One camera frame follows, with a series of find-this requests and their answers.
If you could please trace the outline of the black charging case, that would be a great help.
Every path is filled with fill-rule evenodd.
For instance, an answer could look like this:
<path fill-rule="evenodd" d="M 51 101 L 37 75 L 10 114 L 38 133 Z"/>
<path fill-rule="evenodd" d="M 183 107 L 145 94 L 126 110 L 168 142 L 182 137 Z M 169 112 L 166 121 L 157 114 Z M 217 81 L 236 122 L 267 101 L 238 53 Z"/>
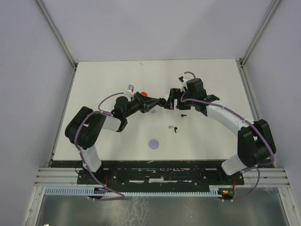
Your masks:
<path fill-rule="evenodd" d="M 160 98 L 158 101 L 159 106 L 164 106 L 166 104 L 166 100 L 164 98 Z"/>

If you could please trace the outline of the purple charging case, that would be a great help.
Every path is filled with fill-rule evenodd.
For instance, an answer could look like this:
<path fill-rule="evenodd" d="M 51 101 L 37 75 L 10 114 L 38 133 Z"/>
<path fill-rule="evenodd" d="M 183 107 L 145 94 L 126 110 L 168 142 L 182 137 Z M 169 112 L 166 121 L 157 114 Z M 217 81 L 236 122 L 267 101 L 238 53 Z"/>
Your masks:
<path fill-rule="evenodd" d="M 153 139 L 149 142 L 149 147 L 151 149 L 157 149 L 159 147 L 159 141 Z"/>

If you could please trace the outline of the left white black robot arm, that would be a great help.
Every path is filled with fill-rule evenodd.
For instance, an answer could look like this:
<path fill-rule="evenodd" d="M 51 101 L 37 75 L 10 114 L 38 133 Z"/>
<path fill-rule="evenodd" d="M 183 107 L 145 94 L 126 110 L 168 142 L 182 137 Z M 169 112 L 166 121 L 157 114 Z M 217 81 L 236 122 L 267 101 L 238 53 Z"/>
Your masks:
<path fill-rule="evenodd" d="M 127 126 L 127 118 L 140 111 L 147 113 L 155 106 L 164 107 L 164 98 L 151 98 L 134 93 L 130 98 L 122 95 L 116 99 L 111 112 L 93 111 L 86 106 L 82 107 L 65 129 L 65 136 L 76 146 L 88 170 L 88 179 L 98 184 L 103 181 L 104 172 L 100 169 L 102 162 L 97 154 L 96 142 L 101 130 L 122 132 Z"/>

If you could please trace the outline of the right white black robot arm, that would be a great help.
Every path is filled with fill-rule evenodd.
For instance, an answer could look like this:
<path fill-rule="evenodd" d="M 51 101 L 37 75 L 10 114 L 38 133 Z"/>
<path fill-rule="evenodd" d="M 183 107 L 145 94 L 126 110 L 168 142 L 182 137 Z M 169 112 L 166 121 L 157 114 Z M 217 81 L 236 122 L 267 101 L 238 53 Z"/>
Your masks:
<path fill-rule="evenodd" d="M 192 107 L 216 120 L 237 136 L 237 153 L 221 164 L 216 180 L 227 184 L 233 174 L 275 161 L 276 147 L 267 121 L 247 119 L 227 107 L 217 96 L 207 94 L 200 78 L 179 78 L 182 87 L 170 89 L 165 109 L 189 110 Z"/>

